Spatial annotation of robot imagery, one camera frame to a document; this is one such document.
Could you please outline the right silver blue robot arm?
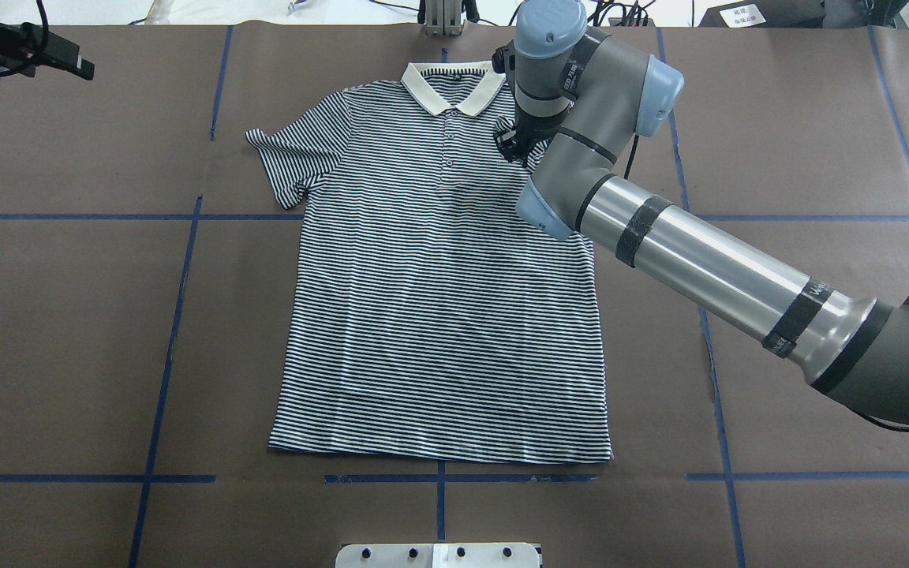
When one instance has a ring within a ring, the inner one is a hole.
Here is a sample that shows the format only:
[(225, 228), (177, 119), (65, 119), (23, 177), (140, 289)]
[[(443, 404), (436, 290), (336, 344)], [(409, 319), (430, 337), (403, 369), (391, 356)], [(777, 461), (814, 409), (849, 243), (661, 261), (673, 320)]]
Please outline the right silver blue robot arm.
[(523, 2), (492, 61), (515, 104), (498, 150), (523, 164), (549, 143), (517, 201), (526, 222), (590, 238), (797, 364), (815, 391), (909, 432), (909, 295), (898, 307), (851, 298), (613, 171), (631, 137), (670, 115), (677, 69), (591, 28), (578, 1)]

